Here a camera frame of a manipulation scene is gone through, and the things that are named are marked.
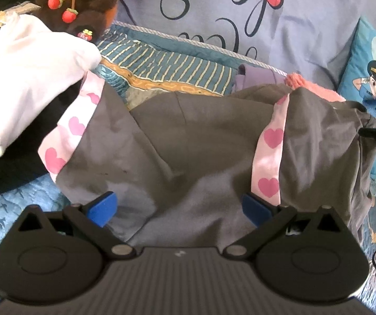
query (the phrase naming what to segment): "stuffed animal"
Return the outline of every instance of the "stuffed animal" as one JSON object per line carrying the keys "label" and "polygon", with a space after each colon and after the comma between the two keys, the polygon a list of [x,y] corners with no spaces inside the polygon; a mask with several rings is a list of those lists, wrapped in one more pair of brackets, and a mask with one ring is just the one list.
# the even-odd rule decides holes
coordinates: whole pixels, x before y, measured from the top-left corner
{"label": "stuffed animal", "polygon": [[34,13],[54,32],[67,32],[95,42],[111,26],[118,0],[35,0]]}

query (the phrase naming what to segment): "purple fabric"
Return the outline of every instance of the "purple fabric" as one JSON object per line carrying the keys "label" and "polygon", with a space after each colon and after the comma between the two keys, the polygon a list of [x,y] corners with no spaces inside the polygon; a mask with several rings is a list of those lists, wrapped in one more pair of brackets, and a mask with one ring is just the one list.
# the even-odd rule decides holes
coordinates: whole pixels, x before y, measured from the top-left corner
{"label": "purple fabric", "polygon": [[285,77],[270,69],[242,64],[238,68],[232,93],[262,84],[284,84]]}

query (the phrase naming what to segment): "pillow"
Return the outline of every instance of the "pillow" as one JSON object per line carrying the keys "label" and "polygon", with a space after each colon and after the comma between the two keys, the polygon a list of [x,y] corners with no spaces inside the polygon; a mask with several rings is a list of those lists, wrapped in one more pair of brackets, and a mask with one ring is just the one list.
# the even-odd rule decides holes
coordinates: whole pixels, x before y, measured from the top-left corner
{"label": "pillow", "polygon": [[[338,93],[347,100],[362,103],[376,117],[376,31],[361,17],[351,45],[351,58],[341,79]],[[376,160],[371,170],[376,179]]]}

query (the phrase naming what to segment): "striped fabric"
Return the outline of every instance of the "striped fabric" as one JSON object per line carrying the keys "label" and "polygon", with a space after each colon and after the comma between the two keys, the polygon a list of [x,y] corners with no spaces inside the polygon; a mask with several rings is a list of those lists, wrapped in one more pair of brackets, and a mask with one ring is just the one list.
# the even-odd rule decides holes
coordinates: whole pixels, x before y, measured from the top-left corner
{"label": "striped fabric", "polygon": [[126,34],[116,30],[110,31],[98,48],[103,57],[103,68],[114,71],[141,89],[159,88],[223,96],[231,92],[229,86],[236,74],[231,67],[157,50],[138,40],[128,39]]}
{"label": "striped fabric", "polygon": [[157,35],[161,38],[172,39],[172,40],[175,40],[175,41],[178,41],[178,42],[188,43],[188,44],[191,44],[191,45],[194,45],[194,46],[203,47],[205,49],[210,49],[210,50],[219,52],[221,54],[224,54],[226,56],[236,58],[243,63],[248,63],[248,64],[251,64],[253,66],[263,67],[265,69],[272,70],[272,71],[278,73],[279,75],[282,75],[282,76],[285,76],[285,77],[287,76],[286,72],[279,70],[276,67],[273,67],[269,64],[265,64],[265,63],[260,62],[258,60],[252,59],[248,56],[244,56],[242,54],[229,51],[228,49],[224,49],[222,47],[218,47],[218,46],[215,46],[215,45],[203,43],[203,42],[192,40],[192,39],[186,39],[186,38],[183,38],[183,37],[177,37],[177,36],[174,36],[174,35],[164,34],[162,32],[158,32],[156,30],[151,30],[151,29],[144,28],[144,27],[129,25],[129,24],[122,23],[122,22],[119,22],[119,21],[114,21],[113,23],[114,23],[114,25],[122,26],[122,27],[125,27],[127,29],[131,29],[131,30],[136,30],[138,32],[142,32],[142,33],[145,33],[145,34]]}

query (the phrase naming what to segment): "pink heart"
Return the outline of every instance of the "pink heart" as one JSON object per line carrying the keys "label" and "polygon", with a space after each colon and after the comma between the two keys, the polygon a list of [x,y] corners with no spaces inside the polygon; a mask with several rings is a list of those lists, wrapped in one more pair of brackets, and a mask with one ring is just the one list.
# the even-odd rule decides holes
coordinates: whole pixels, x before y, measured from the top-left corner
{"label": "pink heart", "polygon": [[271,149],[276,148],[281,142],[283,142],[283,137],[283,129],[267,129],[264,132],[264,141]]}
{"label": "pink heart", "polygon": [[263,195],[265,195],[267,198],[271,198],[277,194],[280,186],[278,184],[278,180],[273,177],[270,180],[265,178],[260,179],[258,181],[258,188]]}
{"label": "pink heart", "polygon": [[92,101],[93,104],[96,104],[96,105],[99,104],[99,101],[101,98],[96,93],[90,92],[87,94],[87,96],[90,97],[90,100]]}
{"label": "pink heart", "polygon": [[57,153],[54,148],[51,147],[45,151],[45,166],[49,172],[58,174],[65,164],[65,160],[57,157]]}
{"label": "pink heart", "polygon": [[79,119],[77,117],[71,117],[68,121],[68,127],[73,135],[83,136],[86,127],[84,124],[79,123]]}
{"label": "pink heart", "polygon": [[278,100],[277,104],[278,104],[278,105],[283,104],[284,101],[285,101],[286,99],[287,99],[287,95],[284,95],[283,97],[281,97],[281,98]]}

